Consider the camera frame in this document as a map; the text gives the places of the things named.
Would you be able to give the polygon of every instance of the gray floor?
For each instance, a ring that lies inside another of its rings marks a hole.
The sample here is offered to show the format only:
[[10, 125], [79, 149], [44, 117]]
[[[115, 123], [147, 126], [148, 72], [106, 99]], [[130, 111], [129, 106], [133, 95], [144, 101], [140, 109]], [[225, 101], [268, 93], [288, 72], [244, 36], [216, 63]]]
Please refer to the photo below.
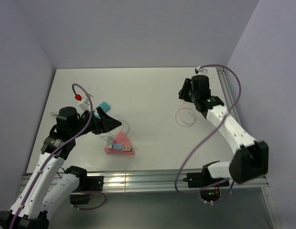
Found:
[[[112, 194], [104, 206], [93, 211], [71, 208], [67, 199], [53, 216], [49, 228], [272, 228], [259, 188], [233, 190], [232, 195], [214, 206], [204, 205], [198, 198], [198, 195], [176, 192]], [[91, 200], [88, 206], [96, 203]]]

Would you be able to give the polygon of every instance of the robotic arm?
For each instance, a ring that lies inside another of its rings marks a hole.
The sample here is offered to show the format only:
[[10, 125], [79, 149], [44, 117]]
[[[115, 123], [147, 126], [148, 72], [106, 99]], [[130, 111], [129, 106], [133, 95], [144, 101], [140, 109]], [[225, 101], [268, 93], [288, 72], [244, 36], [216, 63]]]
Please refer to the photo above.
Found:
[[179, 92], [179, 99], [194, 103], [196, 110], [215, 127], [227, 115], [219, 132], [229, 143], [234, 154], [233, 159], [231, 162], [216, 161], [204, 165], [197, 177], [196, 187], [205, 187], [224, 178], [233, 179], [240, 184], [267, 173], [268, 145], [264, 141], [257, 142], [250, 136], [229, 114], [223, 101], [217, 96], [211, 96], [209, 78], [206, 75], [186, 78]]
[[[97, 108], [97, 112], [100, 118], [93, 115], [91, 122], [83, 132], [83, 135], [90, 132], [96, 135], [107, 133], [122, 125], [120, 121], [106, 115], [100, 107]], [[55, 149], [83, 129], [89, 119], [89, 115], [90, 113], [85, 111], [80, 117], [74, 107], [64, 107], [59, 111], [56, 118], [57, 124], [52, 127], [49, 136], [44, 141], [37, 167], [28, 184], [16, 202], [12, 205], [10, 211], [0, 212], [0, 225], [2, 228], [10, 228], [14, 215], [18, 209], [22, 207], [13, 224], [13, 228], [47, 229], [53, 213], [74, 190], [89, 190], [86, 170], [71, 166], [66, 170], [61, 181], [45, 196], [57, 171], [68, 158], [71, 150], [75, 147], [75, 140], [58, 151], [58, 153], [47, 163], [43, 172], [40, 170], [41, 165]], [[25, 204], [22, 205], [22, 199], [29, 190], [31, 184], [34, 183], [35, 175], [37, 173], [41, 173], [41, 175], [35, 182]]]

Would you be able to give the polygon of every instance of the pink power strip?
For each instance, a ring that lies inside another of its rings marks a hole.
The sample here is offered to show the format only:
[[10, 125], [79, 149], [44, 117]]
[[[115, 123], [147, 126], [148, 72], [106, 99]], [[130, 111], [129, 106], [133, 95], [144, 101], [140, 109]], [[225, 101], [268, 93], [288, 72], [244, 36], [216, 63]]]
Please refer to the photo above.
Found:
[[124, 150], [119, 150], [119, 149], [111, 149], [111, 148], [107, 148], [105, 147], [105, 152], [107, 154], [115, 154], [115, 155], [134, 155], [134, 150], [127, 138], [127, 136], [125, 135], [124, 132], [119, 132], [115, 137], [114, 137], [114, 143], [117, 144], [122, 144], [123, 146], [129, 146], [131, 147], [131, 151], [124, 151]]

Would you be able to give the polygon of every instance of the red cap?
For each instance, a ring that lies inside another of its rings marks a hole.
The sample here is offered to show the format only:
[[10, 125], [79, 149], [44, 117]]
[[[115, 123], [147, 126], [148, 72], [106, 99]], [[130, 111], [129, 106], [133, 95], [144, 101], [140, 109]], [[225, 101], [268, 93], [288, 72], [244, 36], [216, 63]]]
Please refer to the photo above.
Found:
[[77, 94], [75, 95], [75, 99], [78, 100], [78, 101], [81, 101], [82, 100], [82, 97], [80, 94]]

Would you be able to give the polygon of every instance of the white wall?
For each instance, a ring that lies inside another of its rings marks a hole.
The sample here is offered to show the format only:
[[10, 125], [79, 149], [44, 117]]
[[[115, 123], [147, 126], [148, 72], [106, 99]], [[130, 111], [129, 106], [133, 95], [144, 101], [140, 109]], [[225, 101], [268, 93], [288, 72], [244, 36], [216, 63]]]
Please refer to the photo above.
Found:
[[56, 68], [227, 64], [258, 0], [15, 0]]
[[18, 7], [0, 0], [0, 210], [15, 201], [53, 74]]
[[270, 146], [267, 178], [283, 226], [296, 229], [296, 0], [260, 0], [229, 67], [242, 83], [242, 124]]

